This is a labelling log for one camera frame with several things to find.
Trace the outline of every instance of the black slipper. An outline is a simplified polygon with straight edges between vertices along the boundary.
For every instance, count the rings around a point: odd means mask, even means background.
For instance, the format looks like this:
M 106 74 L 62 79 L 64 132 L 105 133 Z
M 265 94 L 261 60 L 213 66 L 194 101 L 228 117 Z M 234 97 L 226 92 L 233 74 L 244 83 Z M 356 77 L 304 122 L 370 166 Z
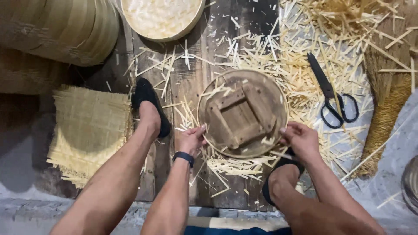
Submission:
M 135 94 L 132 96 L 132 108 L 139 109 L 139 105 L 142 101 L 149 101 L 151 102 L 158 110 L 161 118 L 161 128 L 160 134 L 158 135 L 159 138 L 164 138 L 170 134 L 171 124 L 163 112 L 163 108 L 160 104 L 160 99 L 157 96 L 153 86 L 151 83 L 141 77 L 136 82 Z
M 293 149 L 292 148 L 288 148 L 288 150 L 286 151 L 286 154 L 288 154 L 288 155 L 290 155 L 290 156 L 292 156 L 292 157 L 294 157 L 295 156 L 295 153 L 293 152 Z M 294 160 L 289 160 L 289 159 L 287 159 L 287 158 L 280 158 L 280 160 L 277 162 L 277 164 L 273 167 L 273 170 L 270 172 L 270 174 L 274 171 L 274 170 L 276 170 L 277 168 L 279 168 L 279 167 L 281 167 L 281 166 L 284 166 L 284 165 L 286 165 L 286 164 L 293 164 L 293 165 L 295 165 L 295 166 L 297 166 L 298 167 L 298 169 L 299 169 L 299 178 L 301 177 L 301 175 L 303 174 L 303 172 L 305 171 L 305 168 L 303 167 L 303 165 L 300 163 L 300 162 L 298 162 L 298 161 L 294 161 Z M 271 198 L 270 198 L 270 192 L 268 191 L 268 179 L 269 179 L 269 177 L 270 177 L 270 174 L 267 176 L 267 178 L 266 178 L 266 180 L 264 181 L 264 185 L 263 185 L 263 189 L 262 189 L 262 192 L 263 192 L 263 196 L 264 196 L 264 198 L 265 198 L 265 200 L 270 204 L 270 205 L 272 205 L 272 206 L 276 206 L 276 205 L 274 205 L 274 203 L 273 203 L 273 201 L 271 200 Z

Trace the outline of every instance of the broom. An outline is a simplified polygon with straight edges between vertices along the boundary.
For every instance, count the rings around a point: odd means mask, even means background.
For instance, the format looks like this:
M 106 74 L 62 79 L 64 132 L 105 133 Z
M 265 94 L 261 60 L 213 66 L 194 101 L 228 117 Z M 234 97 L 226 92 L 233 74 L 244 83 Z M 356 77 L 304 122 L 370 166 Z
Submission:
M 387 18 L 377 27 L 377 30 L 397 38 L 407 32 L 406 28 L 418 26 L 417 6 L 401 5 L 398 9 L 398 16 L 402 16 L 405 19 L 398 19 L 397 24 L 393 27 L 392 19 Z M 364 52 L 363 67 L 365 68 L 372 88 L 375 109 L 363 149 L 362 160 L 370 156 L 371 153 L 382 146 L 389 138 L 400 110 L 411 95 L 411 90 L 415 88 L 415 86 L 412 88 L 411 85 L 411 72 L 379 72 L 379 70 L 406 69 L 400 63 L 411 68 L 410 48 L 416 48 L 417 36 L 418 30 L 412 30 L 403 37 L 401 40 L 403 43 L 395 43 L 388 49 L 385 49 L 393 40 L 383 37 L 381 33 L 375 34 L 372 37 L 372 42 L 370 42 Z M 378 51 L 376 47 L 397 59 L 399 63 L 390 59 L 381 51 Z M 377 172 L 377 163 L 384 149 L 382 147 L 377 151 L 353 175 L 375 175 Z

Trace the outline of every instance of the scissors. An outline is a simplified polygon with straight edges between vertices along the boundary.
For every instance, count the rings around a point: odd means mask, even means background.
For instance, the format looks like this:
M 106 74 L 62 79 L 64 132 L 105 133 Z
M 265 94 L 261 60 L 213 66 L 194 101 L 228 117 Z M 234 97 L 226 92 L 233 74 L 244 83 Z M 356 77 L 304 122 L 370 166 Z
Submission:
M 334 89 L 332 88 L 331 83 L 328 81 L 327 77 L 325 76 L 324 72 L 322 71 L 321 66 L 319 66 L 319 63 L 316 60 L 315 56 L 310 52 L 308 53 L 308 61 L 311 64 L 311 68 L 313 70 L 313 73 L 315 74 L 315 77 L 318 80 L 319 86 L 320 86 L 320 88 L 321 88 L 321 90 L 322 90 L 322 92 L 325 96 L 325 104 L 321 108 L 321 117 L 322 117 L 322 120 L 324 121 L 324 123 L 332 129 L 337 129 L 337 128 L 340 128 L 342 126 L 344 121 L 346 121 L 347 123 L 352 123 L 355 120 L 357 120 L 357 118 L 359 118 L 359 106 L 357 105 L 356 99 L 349 94 L 343 94 L 343 96 L 347 96 L 348 98 L 350 98 L 354 102 L 354 107 L 355 107 L 355 110 L 356 110 L 355 117 L 353 119 L 349 119 L 349 118 L 347 118 L 347 116 L 345 114 L 344 101 L 342 100 L 341 95 L 336 93 L 337 98 L 338 98 L 338 102 L 339 102 L 339 105 L 340 105 L 340 108 L 341 108 L 341 114 L 342 114 L 342 117 L 341 117 L 340 114 L 329 103 L 330 99 L 335 99 Z M 325 120 L 325 118 L 324 118 L 324 108 L 325 107 L 330 111 L 330 113 L 334 117 L 336 117 L 338 119 L 338 121 L 339 121 L 338 125 L 333 126 L 329 122 L 327 122 L 327 120 Z

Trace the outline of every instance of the leg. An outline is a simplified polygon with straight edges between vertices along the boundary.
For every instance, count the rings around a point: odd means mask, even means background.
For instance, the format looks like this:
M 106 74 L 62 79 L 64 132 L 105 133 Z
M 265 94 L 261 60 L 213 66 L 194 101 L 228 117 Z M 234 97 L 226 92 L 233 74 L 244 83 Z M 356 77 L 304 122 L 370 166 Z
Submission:
M 293 234 L 376 234 L 343 210 L 304 197 L 295 190 L 299 170 L 286 164 L 269 177 L 270 198 L 283 212 Z
M 139 107 L 141 121 L 129 141 L 93 175 L 51 234 L 110 234 L 135 199 L 142 166 L 160 132 L 157 108 Z

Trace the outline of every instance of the watch strap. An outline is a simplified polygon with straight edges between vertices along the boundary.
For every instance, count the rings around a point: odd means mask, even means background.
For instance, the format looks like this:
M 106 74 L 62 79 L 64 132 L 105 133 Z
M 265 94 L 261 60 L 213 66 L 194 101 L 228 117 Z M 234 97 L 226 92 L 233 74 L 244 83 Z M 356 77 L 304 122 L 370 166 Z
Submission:
M 176 152 L 173 156 L 173 162 L 176 158 L 183 158 L 189 162 L 190 168 L 193 168 L 194 158 L 192 155 L 185 153 L 185 152 Z

